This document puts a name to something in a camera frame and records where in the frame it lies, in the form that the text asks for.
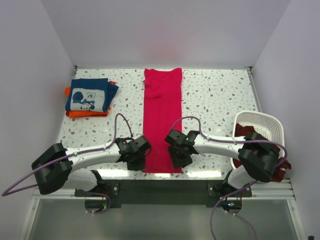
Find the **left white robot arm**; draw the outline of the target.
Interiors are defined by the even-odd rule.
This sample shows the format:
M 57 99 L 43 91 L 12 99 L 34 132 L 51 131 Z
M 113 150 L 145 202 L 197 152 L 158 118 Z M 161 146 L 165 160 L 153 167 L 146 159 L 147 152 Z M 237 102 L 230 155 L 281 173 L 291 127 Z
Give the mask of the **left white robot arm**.
M 142 171 L 152 146 L 144 135 L 116 138 L 107 145 L 65 148 L 62 143 L 49 147 L 31 165 L 40 194 L 48 195 L 64 185 L 99 196 L 104 190 L 97 170 L 89 167 L 106 163 L 126 163 L 130 171 Z

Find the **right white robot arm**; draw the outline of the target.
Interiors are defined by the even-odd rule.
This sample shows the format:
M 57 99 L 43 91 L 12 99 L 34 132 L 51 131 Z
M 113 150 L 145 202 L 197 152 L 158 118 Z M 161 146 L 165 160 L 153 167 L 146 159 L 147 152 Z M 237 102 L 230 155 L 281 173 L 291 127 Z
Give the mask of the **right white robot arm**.
M 269 183 L 280 158 L 277 148 L 256 132 L 234 138 L 213 138 L 197 130 L 184 134 L 172 129 L 165 142 L 169 144 L 168 152 L 175 168 L 190 165 L 191 155 L 214 154 L 240 161 L 238 168 L 230 170 L 223 182 L 213 187 L 215 192 L 230 197 L 254 181 Z

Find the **pink t shirt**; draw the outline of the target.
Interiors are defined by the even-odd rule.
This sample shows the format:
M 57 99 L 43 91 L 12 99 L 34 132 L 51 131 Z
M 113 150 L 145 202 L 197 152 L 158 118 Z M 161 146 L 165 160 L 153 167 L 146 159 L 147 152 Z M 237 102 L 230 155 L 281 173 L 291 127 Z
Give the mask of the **pink t shirt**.
M 144 171 L 179 174 L 182 168 L 174 167 L 165 138 L 182 117 L 182 69 L 145 69 L 144 77 L 143 135 L 152 147 Z

